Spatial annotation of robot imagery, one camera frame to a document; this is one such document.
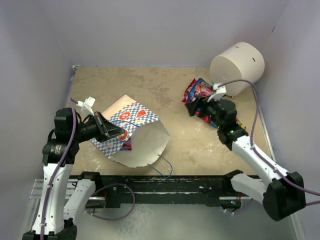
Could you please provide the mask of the blue checkered paper bag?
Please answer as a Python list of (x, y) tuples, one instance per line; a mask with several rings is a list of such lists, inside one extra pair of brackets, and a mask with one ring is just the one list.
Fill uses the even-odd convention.
[[(164, 178), (173, 174), (173, 165), (164, 156), (171, 136), (157, 114), (128, 95), (123, 95), (102, 114), (125, 133), (105, 142), (91, 140), (109, 166), (101, 170), (101, 174), (159, 174)], [(128, 139), (131, 139), (132, 150), (121, 150)]]

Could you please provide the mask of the orange snack packet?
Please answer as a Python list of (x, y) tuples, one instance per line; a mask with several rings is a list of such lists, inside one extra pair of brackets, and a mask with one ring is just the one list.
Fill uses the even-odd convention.
[(236, 123), (244, 130), (246, 130), (246, 126), (237, 118)]

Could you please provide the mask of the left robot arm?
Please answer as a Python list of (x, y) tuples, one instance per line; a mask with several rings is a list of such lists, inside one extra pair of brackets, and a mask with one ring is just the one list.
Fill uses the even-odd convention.
[(106, 120), (98, 111), (88, 115), (86, 122), (77, 117), (74, 107), (61, 108), (55, 114), (54, 129), (42, 149), (43, 187), (39, 209), (31, 230), (22, 236), (24, 240), (76, 239), (77, 218), (89, 197), (103, 191), (98, 172), (83, 172), (71, 197), (66, 200), (79, 144), (91, 139), (103, 143), (125, 130)]

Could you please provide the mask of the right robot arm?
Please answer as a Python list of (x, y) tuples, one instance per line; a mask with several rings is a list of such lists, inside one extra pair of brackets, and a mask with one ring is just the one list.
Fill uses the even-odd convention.
[(232, 101), (197, 97), (185, 106), (190, 116), (208, 117), (217, 127), (220, 142), (241, 157), (259, 177), (254, 179), (244, 173), (235, 174), (222, 183), (226, 195), (240, 192), (251, 197), (261, 203), (268, 216), (276, 222), (306, 207), (302, 176), (288, 172), (255, 145), (246, 130), (237, 123), (237, 110)]

